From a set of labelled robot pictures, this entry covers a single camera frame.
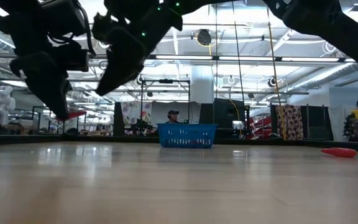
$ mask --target metal frame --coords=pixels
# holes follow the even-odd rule
[[[161,80],[141,80],[141,88],[140,88],[140,120],[143,121],[142,113],[143,113],[143,95],[145,93],[145,90],[147,91],[148,87],[153,85],[155,82],[159,83],[166,83],[166,82],[177,82],[182,88],[185,89],[185,93],[188,93],[188,106],[187,106],[187,115],[188,115],[188,122],[190,122],[190,81],[189,80],[169,80],[169,79],[161,79]],[[144,89],[144,85],[146,85],[147,82],[150,82],[151,84]],[[187,83],[189,84],[189,90],[187,91],[186,88],[181,83]]]

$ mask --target cable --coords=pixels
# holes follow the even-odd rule
[[[219,95],[221,95],[221,97],[223,97],[223,98],[225,98],[225,99],[227,99],[227,100],[229,100],[230,101],[230,103],[231,104],[233,104],[233,106],[234,106],[234,109],[236,109],[236,113],[237,113],[237,120],[238,121],[240,121],[240,113],[239,113],[239,110],[238,110],[238,108],[237,108],[237,106],[236,106],[236,104],[231,100],[231,99],[229,99],[229,98],[227,98],[227,97],[225,97],[225,96],[222,96],[222,94],[219,94]]]
[[[278,91],[278,81],[277,81],[277,71],[276,71],[276,63],[275,63],[275,57],[274,57],[274,47],[273,47],[273,39],[272,39],[272,24],[270,23],[270,12],[269,12],[269,8],[266,7],[267,9],[267,20],[268,20],[268,32],[270,34],[270,47],[272,49],[272,61],[273,61],[273,70],[274,70],[274,80],[276,83],[276,92],[277,92],[277,97],[278,97],[278,106],[280,107],[280,118],[281,118],[281,127],[283,129],[283,138],[284,140],[287,140],[287,129],[285,128],[285,124],[284,124],[284,117],[283,117],[283,107],[281,106],[281,99],[280,99],[280,92]]]
[[[206,45],[203,45],[202,43],[200,43],[200,42],[198,41],[198,33],[196,33],[196,41],[197,41],[197,43],[198,43],[200,46],[209,48],[209,55],[211,55],[211,54],[212,54],[211,48],[214,47],[214,46],[219,42],[219,37],[217,37],[217,41],[215,42],[215,44],[206,46]]]
[[[85,9],[81,6],[81,3],[78,0],[76,0],[76,4],[77,4],[78,8],[80,9],[81,14],[85,20],[86,40],[87,40],[88,48],[89,48],[88,50],[91,55],[96,56],[96,52],[94,51],[93,45],[92,45],[91,27],[90,27],[88,15],[86,14]]]
[[[242,86],[242,73],[241,73],[241,61],[240,61],[240,47],[239,47],[239,43],[238,43],[238,39],[239,36],[237,34],[237,23],[236,23],[236,13],[234,10],[234,2],[231,2],[232,8],[233,8],[233,16],[234,16],[234,30],[236,32],[236,40],[237,40],[237,56],[238,56],[238,62],[239,62],[239,71],[240,71],[240,85],[241,85],[241,96],[242,96],[242,105],[245,108],[245,101],[246,99],[244,98],[244,88]],[[244,116],[244,126],[247,125],[247,120],[246,117]]]

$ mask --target banner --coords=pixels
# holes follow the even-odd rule
[[[152,105],[151,102],[143,102],[142,119],[148,123],[152,121]],[[136,124],[137,119],[140,119],[139,101],[122,102],[121,108],[124,124]]]

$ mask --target red object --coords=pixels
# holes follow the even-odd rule
[[[353,158],[356,156],[356,150],[346,149],[346,148],[338,148],[338,147],[322,149],[321,152],[330,154],[333,156],[339,156],[339,157]]]
[[[71,111],[71,112],[68,112],[68,117],[67,117],[66,121],[69,120],[69,119],[72,119],[72,118],[82,116],[84,114],[86,114],[86,111]]]

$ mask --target white cylinder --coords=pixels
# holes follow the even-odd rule
[[[197,103],[214,102],[214,81],[210,66],[194,66],[191,68],[190,101]]]

